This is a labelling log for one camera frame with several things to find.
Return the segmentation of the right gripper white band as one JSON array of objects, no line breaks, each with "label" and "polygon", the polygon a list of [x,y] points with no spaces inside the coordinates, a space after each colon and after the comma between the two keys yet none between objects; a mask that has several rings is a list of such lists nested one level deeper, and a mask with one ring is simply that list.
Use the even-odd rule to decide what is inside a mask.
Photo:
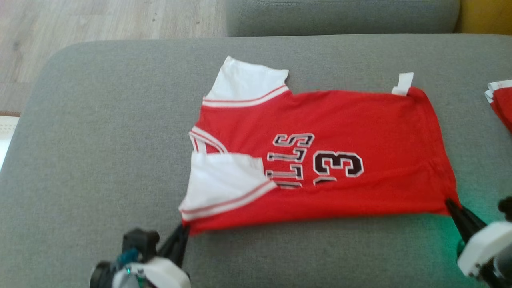
[{"label": "right gripper white band", "polygon": [[446,207],[466,244],[457,264],[466,277],[484,276],[484,268],[498,279],[511,279],[512,224],[496,221],[487,225],[475,213],[453,200],[445,201]]}]

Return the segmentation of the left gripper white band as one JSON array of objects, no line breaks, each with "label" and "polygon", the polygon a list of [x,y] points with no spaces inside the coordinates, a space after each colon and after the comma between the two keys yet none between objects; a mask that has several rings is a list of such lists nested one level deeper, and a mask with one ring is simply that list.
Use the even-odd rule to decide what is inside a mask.
[{"label": "left gripper white band", "polygon": [[133,262],[118,271],[113,288],[190,288],[188,275],[181,270],[190,236],[188,226],[179,225],[146,264]]}]

